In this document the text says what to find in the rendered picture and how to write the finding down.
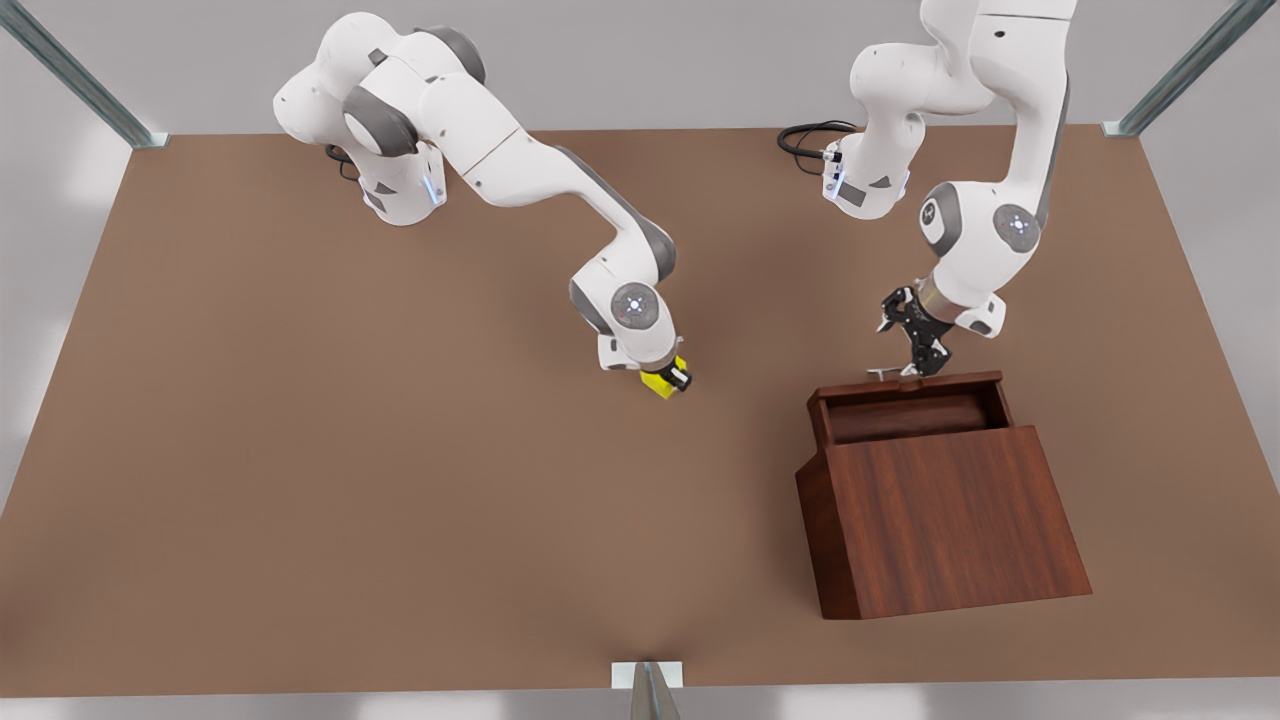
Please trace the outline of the dark wooden drawer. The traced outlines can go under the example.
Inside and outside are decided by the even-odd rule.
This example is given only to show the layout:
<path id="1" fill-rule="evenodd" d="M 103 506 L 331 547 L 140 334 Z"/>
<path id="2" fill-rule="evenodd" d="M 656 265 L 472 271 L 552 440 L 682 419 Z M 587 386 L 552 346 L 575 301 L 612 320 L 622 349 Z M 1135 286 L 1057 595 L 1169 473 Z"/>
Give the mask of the dark wooden drawer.
<path id="1" fill-rule="evenodd" d="M 815 389 L 806 401 L 818 448 L 1014 427 L 1001 372 L 911 377 Z"/>

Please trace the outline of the yellow square block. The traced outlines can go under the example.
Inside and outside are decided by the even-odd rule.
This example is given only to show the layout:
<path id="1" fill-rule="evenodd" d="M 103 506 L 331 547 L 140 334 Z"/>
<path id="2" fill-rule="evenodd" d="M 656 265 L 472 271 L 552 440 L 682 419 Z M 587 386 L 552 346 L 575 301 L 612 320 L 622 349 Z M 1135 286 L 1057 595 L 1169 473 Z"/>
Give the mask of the yellow square block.
<path id="1" fill-rule="evenodd" d="M 678 355 L 675 355 L 668 364 L 682 364 L 682 365 L 685 365 L 687 368 L 687 364 L 685 363 L 685 360 L 681 356 L 678 356 Z M 648 388 L 650 388 L 655 393 L 658 393 L 662 398 L 669 398 L 676 392 L 681 392 L 681 393 L 685 392 L 685 391 L 676 391 L 676 389 L 673 389 L 664 380 L 664 368 L 667 365 L 664 365 L 663 368 L 660 368 L 658 370 L 654 370 L 654 372 L 640 370 L 640 377 L 641 377 L 643 383 Z"/>

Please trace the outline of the dark wooden cabinet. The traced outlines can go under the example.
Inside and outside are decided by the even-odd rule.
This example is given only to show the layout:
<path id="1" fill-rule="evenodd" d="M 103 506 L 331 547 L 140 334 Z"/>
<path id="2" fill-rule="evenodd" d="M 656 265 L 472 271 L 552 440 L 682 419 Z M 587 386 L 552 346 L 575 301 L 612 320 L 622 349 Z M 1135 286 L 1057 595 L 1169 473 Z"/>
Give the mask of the dark wooden cabinet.
<path id="1" fill-rule="evenodd" d="M 833 445 L 796 482 L 826 619 L 1091 593 L 1034 427 Z"/>

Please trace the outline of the silver frame post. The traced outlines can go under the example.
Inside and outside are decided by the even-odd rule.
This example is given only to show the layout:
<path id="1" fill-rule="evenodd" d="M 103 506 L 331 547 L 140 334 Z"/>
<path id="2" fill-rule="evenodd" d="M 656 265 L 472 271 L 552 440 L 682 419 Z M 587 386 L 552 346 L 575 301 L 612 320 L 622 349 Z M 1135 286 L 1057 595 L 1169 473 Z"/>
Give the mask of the silver frame post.
<path id="1" fill-rule="evenodd" d="M 611 687 L 630 691 L 628 720 L 681 720 L 671 692 L 684 687 L 680 661 L 613 662 Z"/>
<path id="2" fill-rule="evenodd" d="M 1239 41 L 1277 0 L 1234 0 L 1233 5 L 1175 61 L 1119 120 L 1106 120 L 1106 137 L 1139 137 L 1207 69 Z"/>
<path id="3" fill-rule="evenodd" d="M 170 135 L 148 129 L 20 3 L 0 0 L 3 27 L 132 149 L 164 149 Z"/>

